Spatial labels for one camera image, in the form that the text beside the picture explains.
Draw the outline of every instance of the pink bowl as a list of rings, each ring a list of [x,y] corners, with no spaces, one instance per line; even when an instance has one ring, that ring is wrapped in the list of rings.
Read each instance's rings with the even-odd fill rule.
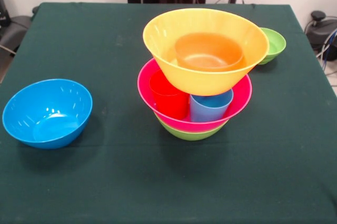
[[[188,115],[183,120],[177,120],[166,116],[159,112],[155,107],[155,102],[149,86],[149,80],[152,74],[159,70],[159,66],[155,59],[149,60],[141,69],[138,75],[138,91],[144,102],[150,107],[155,114],[161,118],[169,126],[186,132],[205,132],[213,130],[224,122],[241,112],[248,104],[252,96],[252,83],[248,75],[245,75],[234,87],[234,98],[231,105],[228,107],[224,117],[220,120],[210,122],[191,122]]]

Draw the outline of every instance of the bowl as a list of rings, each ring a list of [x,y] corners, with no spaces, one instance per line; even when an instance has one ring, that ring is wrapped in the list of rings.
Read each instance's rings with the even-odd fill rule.
[[[31,84],[6,104],[3,125],[24,144],[56,149],[70,144],[85,128],[93,100],[81,84],[50,79]]]
[[[191,33],[175,43],[178,66],[197,71],[239,69],[243,58],[240,45],[223,35]]]
[[[151,75],[158,69],[159,66],[154,59],[149,60],[143,66],[138,75],[138,91],[148,107],[150,107],[164,123],[177,130],[186,132],[206,132],[213,130],[240,113],[247,106],[252,95],[252,83],[248,75],[246,75],[233,86],[234,98],[222,119],[210,122],[191,122],[190,116],[188,115],[183,120],[177,120],[159,112],[156,108],[148,81]]]
[[[275,59],[283,52],[286,47],[285,38],[278,32],[261,27],[261,30],[267,35],[269,40],[269,51],[267,56],[259,63],[259,65],[266,64]]]
[[[237,42],[243,52],[241,67],[223,72],[205,72],[181,67],[175,43],[191,33],[215,33]],[[179,90],[200,96],[218,95],[231,89],[269,50],[264,32],[252,22],[224,11],[205,8],[178,9],[152,19],[144,28],[143,40],[161,70]]]
[[[227,123],[227,121],[225,121],[222,125],[218,126],[217,128],[206,131],[206,132],[193,133],[193,132],[185,132],[185,131],[175,129],[175,128],[167,125],[158,116],[157,116],[157,118],[158,118],[160,124],[166,130],[168,130],[169,133],[171,133],[172,135],[176,136],[177,138],[185,140],[185,141],[198,141],[198,140],[206,139],[207,137],[210,137],[213,134],[215,134],[217,131],[219,131],[224,126],[224,124]]]

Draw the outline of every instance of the cup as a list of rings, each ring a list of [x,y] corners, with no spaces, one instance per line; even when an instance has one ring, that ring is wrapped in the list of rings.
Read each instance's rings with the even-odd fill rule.
[[[222,119],[234,97],[233,90],[215,96],[190,95],[192,122],[208,122]]]
[[[189,111],[189,94],[178,90],[165,77],[163,71],[156,71],[149,81],[156,108],[166,116],[182,120]]]

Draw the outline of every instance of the black device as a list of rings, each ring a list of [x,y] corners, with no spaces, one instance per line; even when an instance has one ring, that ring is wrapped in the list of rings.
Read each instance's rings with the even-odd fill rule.
[[[311,47],[315,51],[320,52],[326,38],[337,28],[337,18],[327,17],[322,11],[313,11],[311,17],[312,21],[305,28],[305,33]],[[337,59],[336,37],[332,41],[329,49],[323,53],[323,58],[327,61],[334,61]]]
[[[0,0],[0,45],[11,51],[16,51],[23,37],[31,25],[28,16],[10,18],[4,0]],[[13,53],[0,47],[0,64],[5,56],[14,56]]]

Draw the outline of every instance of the lime green bowl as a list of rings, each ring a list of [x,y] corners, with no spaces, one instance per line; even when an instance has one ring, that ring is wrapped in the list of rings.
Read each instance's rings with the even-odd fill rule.
[[[267,56],[259,63],[259,65],[266,64],[275,59],[286,47],[285,38],[278,32],[261,27],[261,30],[265,33],[269,40],[269,51]]]
[[[198,141],[198,140],[203,140],[206,139],[207,137],[210,137],[211,135],[215,134],[217,131],[219,131],[224,124],[227,123],[228,120],[226,120],[222,125],[218,126],[215,129],[212,129],[210,131],[206,132],[200,132],[200,133],[191,133],[191,132],[186,132],[186,131],[180,131],[177,130],[169,125],[167,125],[164,121],[162,121],[157,115],[157,119],[159,120],[160,124],[168,130],[169,133],[173,134],[174,136],[185,140],[185,141]]]

